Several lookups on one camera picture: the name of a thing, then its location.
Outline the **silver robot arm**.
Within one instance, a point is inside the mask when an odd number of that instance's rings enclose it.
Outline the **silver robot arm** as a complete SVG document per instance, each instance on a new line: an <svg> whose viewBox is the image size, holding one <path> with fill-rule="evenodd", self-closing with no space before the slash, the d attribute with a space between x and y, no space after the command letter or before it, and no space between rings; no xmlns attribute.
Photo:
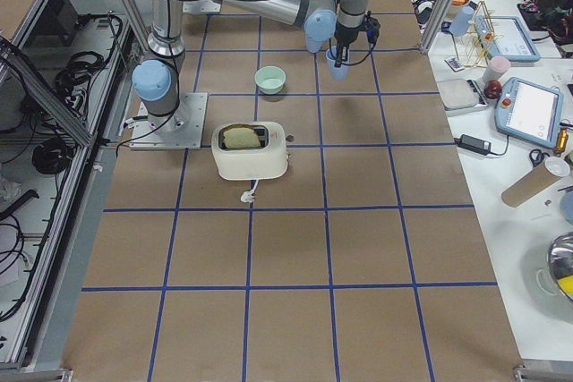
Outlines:
<svg viewBox="0 0 573 382"><path fill-rule="evenodd" d="M135 69L133 78L154 132L178 132L189 118L179 89L184 14L216 13L224 4L302 29L311 53L329 43L330 74L337 80L353 66L350 47L358 36L364 34L374 48L380 35L380 24L367 9L369 0L152 0L152 57Z"/></svg>

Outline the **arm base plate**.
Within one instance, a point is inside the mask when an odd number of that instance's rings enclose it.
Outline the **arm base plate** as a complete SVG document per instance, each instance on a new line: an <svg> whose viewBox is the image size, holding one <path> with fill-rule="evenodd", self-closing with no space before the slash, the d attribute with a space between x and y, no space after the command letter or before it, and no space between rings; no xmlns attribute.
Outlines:
<svg viewBox="0 0 573 382"><path fill-rule="evenodd" d="M203 15L203 14L219 14L221 4L212 0L194 0L183 2L183 14L187 15Z"/></svg>
<svg viewBox="0 0 573 382"><path fill-rule="evenodd" d="M175 114L156 131L166 118L148 116L147 108L140 102L138 115L145 116L145 119L134 124L132 140L128 143L130 149L199 149L207 104L208 94L205 92L184 93Z"/></svg>

